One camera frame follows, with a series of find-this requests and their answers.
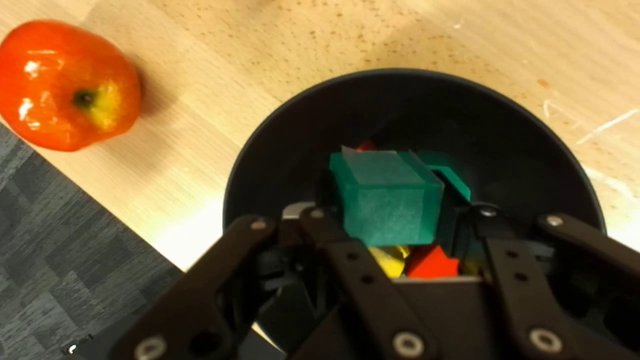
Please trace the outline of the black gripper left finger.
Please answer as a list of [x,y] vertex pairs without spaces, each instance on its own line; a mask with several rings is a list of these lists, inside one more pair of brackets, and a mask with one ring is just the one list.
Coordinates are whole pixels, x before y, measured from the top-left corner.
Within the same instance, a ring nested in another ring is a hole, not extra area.
[[293,201],[282,209],[278,243],[285,250],[310,252],[331,267],[364,267],[374,257],[366,245],[348,235],[336,215],[316,201]]

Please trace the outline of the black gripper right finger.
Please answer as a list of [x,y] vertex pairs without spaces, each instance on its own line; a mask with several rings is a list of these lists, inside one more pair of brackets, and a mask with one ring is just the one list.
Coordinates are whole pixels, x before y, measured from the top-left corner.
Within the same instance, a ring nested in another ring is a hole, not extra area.
[[520,226],[502,209],[489,204],[466,206],[456,211],[454,256],[461,267],[486,267],[487,237],[518,237]]

